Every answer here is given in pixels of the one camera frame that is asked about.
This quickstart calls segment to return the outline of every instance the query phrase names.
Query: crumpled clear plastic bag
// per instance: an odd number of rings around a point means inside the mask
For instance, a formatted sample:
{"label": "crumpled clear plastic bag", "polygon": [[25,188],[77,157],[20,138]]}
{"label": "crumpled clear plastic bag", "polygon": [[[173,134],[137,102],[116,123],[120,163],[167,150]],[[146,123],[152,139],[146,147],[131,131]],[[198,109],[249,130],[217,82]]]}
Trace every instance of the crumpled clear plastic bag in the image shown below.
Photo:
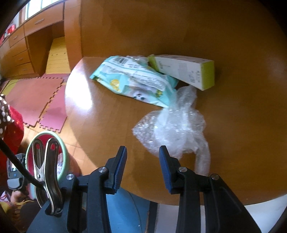
{"label": "crumpled clear plastic bag", "polygon": [[162,145],[167,147],[170,156],[177,159],[183,153],[194,152],[195,173],[208,176],[210,151],[203,135],[205,121],[192,107],[195,99],[193,86],[181,87],[168,108],[145,115],[132,130],[133,135],[157,157]]}

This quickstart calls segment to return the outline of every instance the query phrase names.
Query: green and white box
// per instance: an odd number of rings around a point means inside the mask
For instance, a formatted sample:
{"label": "green and white box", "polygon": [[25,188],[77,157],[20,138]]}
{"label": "green and white box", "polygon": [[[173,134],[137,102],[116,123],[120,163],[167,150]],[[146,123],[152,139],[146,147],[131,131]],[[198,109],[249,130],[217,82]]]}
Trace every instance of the green and white box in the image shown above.
{"label": "green and white box", "polygon": [[151,67],[200,90],[214,86],[214,61],[177,55],[151,55]]}

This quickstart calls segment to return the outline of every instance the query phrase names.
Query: trash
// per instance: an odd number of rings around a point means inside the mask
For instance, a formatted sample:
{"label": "trash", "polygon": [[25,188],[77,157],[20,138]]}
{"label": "trash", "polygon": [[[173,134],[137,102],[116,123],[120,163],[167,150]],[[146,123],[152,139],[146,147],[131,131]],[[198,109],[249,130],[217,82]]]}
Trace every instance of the trash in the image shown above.
{"label": "trash", "polygon": [[90,78],[114,93],[168,107],[178,80],[156,72],[147,63],[147,58],[140,56],[109,57]]}
{"label": "trash", "polygon": [[214,86],[214,61],[176,55],[151,55],[151,67],[156,71],[175,77],[200,90]]}
{"label": "trash", "polygon": [[194,152],[195,173],[208,176],[210,152],[203,135],[205,121],[199,111],[192,108],[195,99],[194,87],[179,88],[168,108],[145,115],[132,131],[147,150],[157,157],[162,145],[167,147],[170,156],[178,159],[183,153]]}

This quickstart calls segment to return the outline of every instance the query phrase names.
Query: wet wipes package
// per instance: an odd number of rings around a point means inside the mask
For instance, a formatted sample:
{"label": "wet wipes package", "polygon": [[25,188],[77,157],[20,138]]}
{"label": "wet wipes package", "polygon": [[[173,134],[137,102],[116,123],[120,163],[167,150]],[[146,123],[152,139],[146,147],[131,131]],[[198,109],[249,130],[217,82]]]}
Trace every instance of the wet wipes package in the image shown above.
{"label": "wet wipes package", "polygon": [[178,80],[156,72],[143,59],[113,56],[90,76],[114,93],[168,107]]}

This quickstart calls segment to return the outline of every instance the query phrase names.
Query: tile floor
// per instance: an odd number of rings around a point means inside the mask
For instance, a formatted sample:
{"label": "tile floor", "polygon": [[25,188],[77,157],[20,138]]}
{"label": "tile floor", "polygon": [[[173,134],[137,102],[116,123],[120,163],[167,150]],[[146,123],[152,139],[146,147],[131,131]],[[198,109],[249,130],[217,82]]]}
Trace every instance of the tile floor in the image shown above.
{"label": "tile floor", "polygon": [[[37,123],[35,127],[27,128],[24,126],[24,137],[19,151],[25,153],[29,143],[32,141],[34,136],[36,136],[37,133],[42,131],[44,131],[44,129],[39,127],[39,123]],[[87,157],[80,144],[77,142],[77,139],[74,136],[73,131],[67,120],[64,123],[62,131],[57,134],[66,144],[70,156],[72,156],[76,160],[77,164],[79,165],[79,168],[81,169],[82,175],[88,175],[92,171],[97,169],[93,162]]]}

